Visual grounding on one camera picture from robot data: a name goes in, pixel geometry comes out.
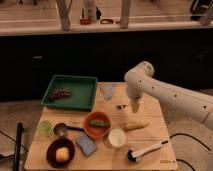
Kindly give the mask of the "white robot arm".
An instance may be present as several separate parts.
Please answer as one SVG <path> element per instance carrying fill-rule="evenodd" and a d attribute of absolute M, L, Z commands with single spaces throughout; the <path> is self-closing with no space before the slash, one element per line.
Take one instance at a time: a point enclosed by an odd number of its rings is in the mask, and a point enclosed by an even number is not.
<path fill-rule="evenodd" d="M 144 93 L 179 108 L 213 131 L 213 96 L 174 86 L 153 78 L 154 67 L 143 61 L 127 71 L 127 96 L 133 111 L 139 108 Z"/>

